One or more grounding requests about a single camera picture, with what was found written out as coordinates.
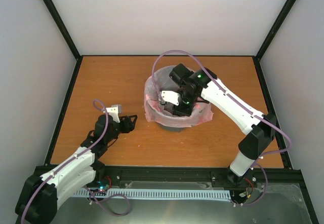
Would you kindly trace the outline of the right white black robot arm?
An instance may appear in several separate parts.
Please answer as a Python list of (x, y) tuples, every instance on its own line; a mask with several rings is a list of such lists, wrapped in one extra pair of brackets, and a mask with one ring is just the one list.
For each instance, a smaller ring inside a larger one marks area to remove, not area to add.
[(265, 115), (249, 106), (227, 89), (208, 68), (193, 72), (183, 64), (178, 64), (171, 70), (169, 77), (180, 90), (162, 91), (161, 96), (165, 102), (173, 105), (173, 115), (193, 115), (193, 108), (200, 98), (202, 102), (211, 103), (225, 113), (245, 135), (227, 170), (228, 181), (234, 186), (239, 185), (253, 163), (274, 140), (276, 116), (272, 113)]

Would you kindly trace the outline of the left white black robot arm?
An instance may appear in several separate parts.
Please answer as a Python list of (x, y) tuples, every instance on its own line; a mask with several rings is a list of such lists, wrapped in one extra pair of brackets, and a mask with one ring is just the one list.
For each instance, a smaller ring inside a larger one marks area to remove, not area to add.
[(99, 161), (120, 134), (135, 129), (137, 115), (101, 115), (80, 147), (61, 164), (41, 175), (29, 176), (15, 207), (17, 223), (50, 223), (61, 205), (89, 183), (105, 180)]

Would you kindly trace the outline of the teal plastic trash bin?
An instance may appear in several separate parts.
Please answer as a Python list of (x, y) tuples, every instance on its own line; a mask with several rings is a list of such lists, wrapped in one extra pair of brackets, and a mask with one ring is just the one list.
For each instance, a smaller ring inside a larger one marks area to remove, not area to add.
[(187, 128), (191, 128), (194, 125), (188, 121), (176, 120), (176, 119), (160, 119), (155, 121), (160, 128), (168, 132), (181, 132)]

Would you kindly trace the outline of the pink plastic trash bag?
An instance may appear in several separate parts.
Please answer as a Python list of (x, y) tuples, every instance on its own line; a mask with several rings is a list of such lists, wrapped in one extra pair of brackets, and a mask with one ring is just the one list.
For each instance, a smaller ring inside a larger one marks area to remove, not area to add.
[(172, 114), (172, 104), (161, 105), (158, 93), (154, 86), (162, 91), (178, 91), (180, 87), (169, 77), (173, 65), (165, 66), (154, 73), (154, 81), (149, 77), (144, 86), (144, 109), (148, 122), (155, 122), (160, 119), (176, 119), (188, 121), (194, 126), (209, 122), (213, 119), (212, 107), (207, 103), (196, 103), (191, 116), (181, 117)]

